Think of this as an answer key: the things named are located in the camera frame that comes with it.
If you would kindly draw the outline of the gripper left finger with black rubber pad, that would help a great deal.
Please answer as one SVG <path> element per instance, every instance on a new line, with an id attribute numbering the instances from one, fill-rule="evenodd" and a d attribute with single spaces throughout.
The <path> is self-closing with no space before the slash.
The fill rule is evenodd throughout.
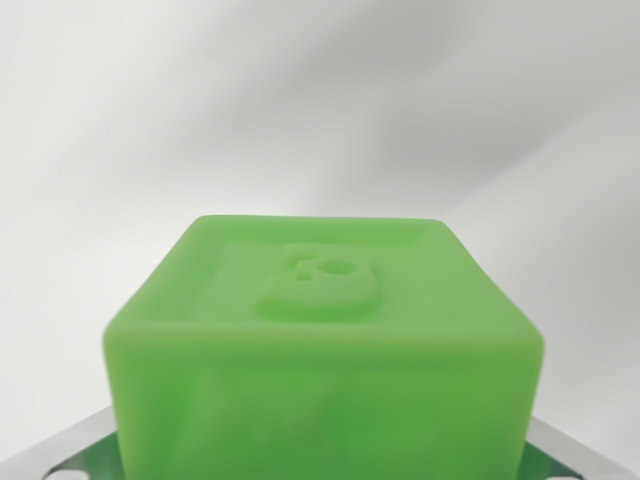
<path id="1" fill-rule="evenodd" d="M 111 407 L 1 463 L 2 479 L 70 477 L 123 478 Z"/>

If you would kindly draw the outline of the gripper right finger with black rubber pad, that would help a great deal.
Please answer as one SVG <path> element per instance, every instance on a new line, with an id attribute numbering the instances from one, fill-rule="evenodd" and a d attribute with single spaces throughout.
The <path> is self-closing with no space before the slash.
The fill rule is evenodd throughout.
<path id="1" fill-rule="evenodd" d="M 638 479 L 639 475 L 533 417 L 519 478 L 630 480 Z"/>

